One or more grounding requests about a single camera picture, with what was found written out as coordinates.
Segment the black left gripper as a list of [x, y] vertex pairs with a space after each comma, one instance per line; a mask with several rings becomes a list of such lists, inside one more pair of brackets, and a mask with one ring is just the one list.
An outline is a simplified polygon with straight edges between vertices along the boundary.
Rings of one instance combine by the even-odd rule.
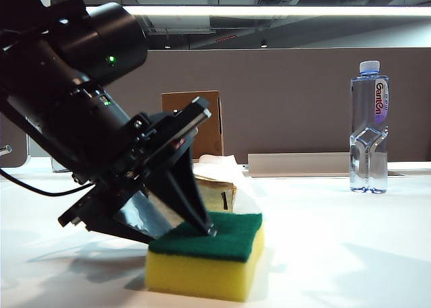
[[[200, 235], [216, 236], [191, 152], [193, 130], [211, 116], [208, 105], [197, 97], [178, 113], [139, 113], [115, 132], [108, 146], [97, 143], [90, 179], [94, 188], [59, 223], [84, 222], [90, 231], [148, 244], [178, 226], [180, 216]], [[160, 201], [148, 197], [149, 192]]]

